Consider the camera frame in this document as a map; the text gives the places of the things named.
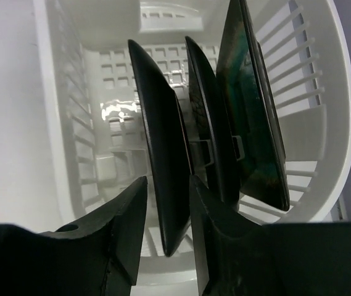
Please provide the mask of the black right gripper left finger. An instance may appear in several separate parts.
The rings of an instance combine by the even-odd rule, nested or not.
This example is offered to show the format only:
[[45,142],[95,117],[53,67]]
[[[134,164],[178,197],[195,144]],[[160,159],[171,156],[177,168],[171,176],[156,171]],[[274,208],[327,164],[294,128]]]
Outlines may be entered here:
[[136,284],[147,178],[54,232],[0,224],[0,295],[129,295]]

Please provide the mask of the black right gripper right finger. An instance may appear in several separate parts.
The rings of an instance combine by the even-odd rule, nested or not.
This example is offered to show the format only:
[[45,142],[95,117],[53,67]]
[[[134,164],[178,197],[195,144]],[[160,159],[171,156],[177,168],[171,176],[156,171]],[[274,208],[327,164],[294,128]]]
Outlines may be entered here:
[[189,180],[200,295],[351,295],[351,222],[259,225]]

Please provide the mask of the black floral square plate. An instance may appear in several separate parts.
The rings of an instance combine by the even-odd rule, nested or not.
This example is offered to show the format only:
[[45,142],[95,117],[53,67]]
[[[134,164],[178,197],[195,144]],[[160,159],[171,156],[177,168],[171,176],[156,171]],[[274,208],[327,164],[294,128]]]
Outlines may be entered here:
[[163,252],[172,256],[190,225],[188,135],[174,90],[153,58],[128,40],[154,182]]

